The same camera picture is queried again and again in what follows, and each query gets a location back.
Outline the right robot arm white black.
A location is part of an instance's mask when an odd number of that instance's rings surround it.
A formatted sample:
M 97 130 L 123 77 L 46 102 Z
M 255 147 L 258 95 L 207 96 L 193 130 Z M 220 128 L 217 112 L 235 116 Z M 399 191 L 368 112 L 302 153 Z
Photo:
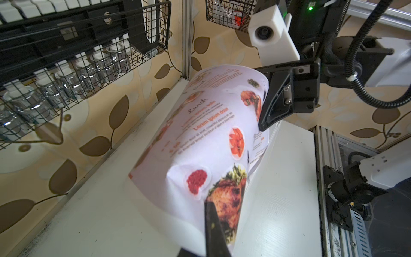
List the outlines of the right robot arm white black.
M 294 113 L 311 113 L 318 103 L 320 83 L 352 89 L 357 97 L 381 112 L 394 112 L 411 100 L 406 91 L 392 101 L 371 96 L 366 87 L 411 84 L 411 43 L 369 36 L 390 1 L 375 5 L 353 37 L 338 37 L 349 1 L 258 1 L 248 25 L 252 45 L 259 51 L 260 71 L 269 79 L 259 117 L 267 130 Z M 411 176 L 411 141 L 361 161 L 347 158 L 339 168 L 336 138 L 315 130 L 321 240 L 325 257 L 371 256 L 362 224 L 368 206 Z

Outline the printed paper restaurant menu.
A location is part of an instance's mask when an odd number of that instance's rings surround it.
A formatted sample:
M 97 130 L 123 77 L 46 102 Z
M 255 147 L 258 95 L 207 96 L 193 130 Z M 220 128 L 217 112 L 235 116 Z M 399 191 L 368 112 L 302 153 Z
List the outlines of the printed paper restaurant menu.
M 234 247 L 247 178 L 269 143 L 258 127 L 268 89 L 249 67 L 198 72 L 128 175 L 125 191 L 139 213 L 194 254 L 206 253 L 207 202 Z

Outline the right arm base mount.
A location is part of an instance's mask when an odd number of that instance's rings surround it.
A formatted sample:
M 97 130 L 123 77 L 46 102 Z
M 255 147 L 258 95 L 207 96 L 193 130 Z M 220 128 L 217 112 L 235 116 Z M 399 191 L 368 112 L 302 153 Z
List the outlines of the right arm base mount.
M 326 215 L 329 222 L 352 232 L 352 206 L 370 203 L 387 191 L 368 184 L 361 174 L 360 162 L 353 162 L 346 173 L 330 166 L 322 168 L 325 189 Z

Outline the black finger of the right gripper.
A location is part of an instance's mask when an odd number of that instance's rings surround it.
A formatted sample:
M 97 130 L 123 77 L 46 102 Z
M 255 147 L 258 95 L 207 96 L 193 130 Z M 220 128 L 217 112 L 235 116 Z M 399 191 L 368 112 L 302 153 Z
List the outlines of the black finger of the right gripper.
M 260 131 L 266 131 L 292 114 L 290 104 L 284 100 L 284 89 L 293 82 L 292 68 L 265 66 L 256 70 L 265 75 L 269 82 L 258 123 Z

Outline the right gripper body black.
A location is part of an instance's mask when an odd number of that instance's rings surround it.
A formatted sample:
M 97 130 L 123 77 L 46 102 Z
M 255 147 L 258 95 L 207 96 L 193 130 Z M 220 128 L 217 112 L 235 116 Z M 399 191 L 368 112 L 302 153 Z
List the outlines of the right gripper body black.
M 292 113 L 312 113 L 319 101 L 321 60 L 311 58 L 292 62 Z

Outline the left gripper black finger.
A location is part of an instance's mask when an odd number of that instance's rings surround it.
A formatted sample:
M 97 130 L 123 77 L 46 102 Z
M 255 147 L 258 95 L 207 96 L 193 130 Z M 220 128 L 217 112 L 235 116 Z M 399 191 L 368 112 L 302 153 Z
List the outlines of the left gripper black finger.
M 179 257 L 230 257 L 224 226 L 212 201 L 189 202 L 182 205 L 178 218 Z

